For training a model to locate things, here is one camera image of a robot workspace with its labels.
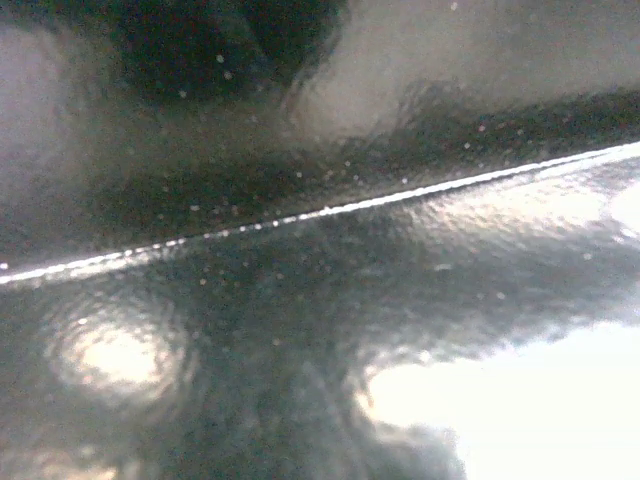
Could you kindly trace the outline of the black music stand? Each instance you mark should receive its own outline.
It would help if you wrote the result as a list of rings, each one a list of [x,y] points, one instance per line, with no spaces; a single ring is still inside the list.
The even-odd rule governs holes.
[[[635,479],[635,1],[5,1],[5,479]]]

